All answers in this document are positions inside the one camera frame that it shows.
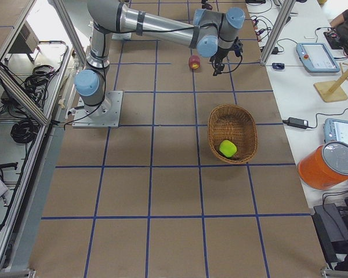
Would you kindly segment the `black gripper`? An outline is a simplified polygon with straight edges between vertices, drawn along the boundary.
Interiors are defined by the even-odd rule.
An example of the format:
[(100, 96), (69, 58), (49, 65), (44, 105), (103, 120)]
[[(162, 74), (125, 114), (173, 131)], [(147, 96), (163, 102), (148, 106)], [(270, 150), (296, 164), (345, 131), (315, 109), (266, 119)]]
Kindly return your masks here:
[(213, 76), (218, 76), (223, 73), (224, 64), (223, 59), (227, 57), (229, 49), (219, 47), (216, 53), (211, 57), (211, 63), (213, 67)]

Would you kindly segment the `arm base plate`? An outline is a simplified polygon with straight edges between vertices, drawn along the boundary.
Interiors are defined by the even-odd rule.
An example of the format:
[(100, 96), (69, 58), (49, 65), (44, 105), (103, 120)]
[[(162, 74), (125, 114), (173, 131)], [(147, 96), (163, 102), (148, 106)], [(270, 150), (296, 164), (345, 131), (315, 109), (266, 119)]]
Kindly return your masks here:
[(126, 33), (126, 34), (113, 33), (111, 39), (113, 41), (129, 41), (131, 40), (131, 37), (132, 37), (131, 33)]
[(108, 91), (105, 94), (104, 102), (98, 109), (85, 106), (81, 97), (78, 99), (77, 109), (74, 115), (74, 121), (71, 123), (73, 128), (104, 128), (119, 127), (123, 91)]

